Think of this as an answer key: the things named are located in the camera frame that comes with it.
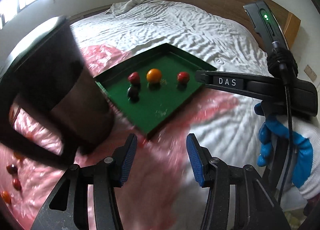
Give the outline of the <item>blue white gloved right hand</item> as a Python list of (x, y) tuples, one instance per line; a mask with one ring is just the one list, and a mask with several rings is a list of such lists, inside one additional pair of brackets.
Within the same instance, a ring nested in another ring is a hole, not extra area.
[[(257, 165), (264, 167), (272, 154), (271, 136), (289, 138), (288, 120), (283, 115), (264, 114), (261, 103), (254, 106), (254, 112), (266, 117), (258, 134), (261, 148)], [(304, 199), (311, 200), (319, 195), (319, 127), (296, 117), (292, 118), (292, 125), (293, 145), (297, 148), (292, 183)]]

